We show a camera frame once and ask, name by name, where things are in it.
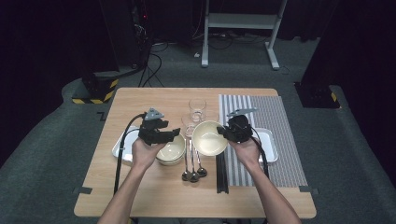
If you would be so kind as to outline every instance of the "white metal stand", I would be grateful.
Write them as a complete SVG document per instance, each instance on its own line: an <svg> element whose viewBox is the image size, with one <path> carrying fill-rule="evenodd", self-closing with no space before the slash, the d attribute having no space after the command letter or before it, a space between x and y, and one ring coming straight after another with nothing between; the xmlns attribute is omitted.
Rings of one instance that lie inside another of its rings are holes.
<svg viewBox="0 0 396 224"><path fill-rule="evenodd" d="M209 13L209 0L206 0L205 9L205 34L202 49L202 67L209 66L209 47L208 32L209 27L218 28L246 28L246 29L263 29L273 30L270 42L265 42L265 48L271 61L273 69L279 69L274 53L274 43L277 31L282 22L283 12L288 0L282 0L280 10L276 15L257 15L257 14L227 14L227 13Z"/></svg>

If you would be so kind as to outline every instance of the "wooden table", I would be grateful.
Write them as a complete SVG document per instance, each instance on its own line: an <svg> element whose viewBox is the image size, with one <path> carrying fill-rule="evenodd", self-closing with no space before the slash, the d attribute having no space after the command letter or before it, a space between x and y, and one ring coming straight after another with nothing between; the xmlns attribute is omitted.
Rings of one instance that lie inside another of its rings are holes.
<svg viewBox="0 0 396 224"><path fill-rule="evenodd" d="M277 96L273 89L118 89L83 184L84 188L90 188L92 192L79 194L75 214L80 217L102 215L113 196L117 167L117 159L112 155L111 149L134 116L154 107L164 113L164 120L169 120L169 126L164 131L181 128L181 117L189 113L190 99L206 99L207 109L219 111L219 94ZM141 122L141 119L137 119L134 126L139 126ZM265 217L254 187L230 186L229 194L217 194L216 158L201 156L201 162L208 170L208 175L197 183L190 183L181 180L185 169L184 161L174 166L163 166L155 161L141 182L131 217ZM130 165L126 161L123 163L120 183L130 170ZM298 188L279 190L300 218L316 215L309 192L300 192Z"/></svg>

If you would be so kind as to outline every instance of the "chopsticks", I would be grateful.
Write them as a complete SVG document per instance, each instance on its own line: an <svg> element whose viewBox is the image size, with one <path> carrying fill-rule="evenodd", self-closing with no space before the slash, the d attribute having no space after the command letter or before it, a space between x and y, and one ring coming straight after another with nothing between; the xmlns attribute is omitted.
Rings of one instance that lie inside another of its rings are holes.
<svg viewBox="0 0 396 224"><path fill-rule="evenodd" d="M222 193L223 191L229 193L224 151L216 156L216 173L217 173L218 193Z"/></svg>

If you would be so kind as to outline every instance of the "ceramic bowl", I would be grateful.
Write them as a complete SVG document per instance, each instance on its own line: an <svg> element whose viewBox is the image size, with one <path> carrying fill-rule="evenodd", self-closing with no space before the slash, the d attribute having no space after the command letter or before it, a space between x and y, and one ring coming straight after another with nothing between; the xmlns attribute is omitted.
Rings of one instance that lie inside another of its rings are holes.
<svg viewBox="0 0 396 224"><path fill-rule="evenodd" d="M195 148L206 156L219 155L227 147L228 141L218 133L220 123L208 120L195 127L192 133L192 143Z"/></svg>
<svg viewBox="0 0 396 224"><path fill-rule="evenodd" d="M173 142L169 142L157 154L157 160L163 165L178 164L186 151L186 139L183 135L175 136Z"/></svg>

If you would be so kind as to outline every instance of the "yellow black warning tape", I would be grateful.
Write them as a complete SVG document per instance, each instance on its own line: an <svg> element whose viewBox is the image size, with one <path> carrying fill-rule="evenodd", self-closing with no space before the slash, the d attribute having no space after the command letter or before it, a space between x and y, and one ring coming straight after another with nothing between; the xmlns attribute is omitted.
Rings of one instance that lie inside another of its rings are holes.
<svg viewBox="0 0 396 224"><path fill-rule="evenodd" d="M91 98L91 97L73 97L73 103L78 104L78 105L84 105L84 104L105 104L107 103L111 97L114 94L114 90L116 89L117 84L119 83L118 79L113 80L109 88L107 90L103 90L103 95L104 97L101 98Z"/></svg>

